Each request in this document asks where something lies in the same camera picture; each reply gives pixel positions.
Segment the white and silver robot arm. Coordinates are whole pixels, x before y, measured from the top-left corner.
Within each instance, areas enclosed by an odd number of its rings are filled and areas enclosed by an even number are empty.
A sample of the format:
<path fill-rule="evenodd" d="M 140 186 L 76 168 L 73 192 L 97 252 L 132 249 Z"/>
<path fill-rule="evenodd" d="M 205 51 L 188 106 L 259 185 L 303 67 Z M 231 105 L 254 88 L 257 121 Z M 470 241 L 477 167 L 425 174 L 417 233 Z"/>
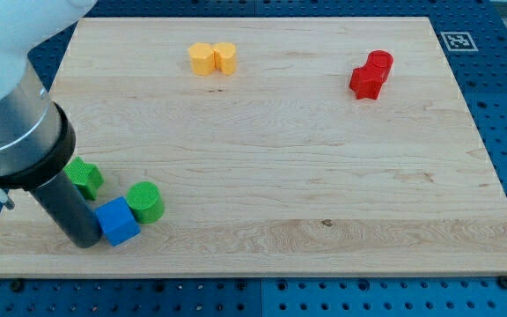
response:
<path fill-rule="evenodd" d="M 63 122 L 28 53 L 78 22 L 96 0 L 0 1 L 0 203 L 13 209 L 7 179 L 50 152 Z"/>

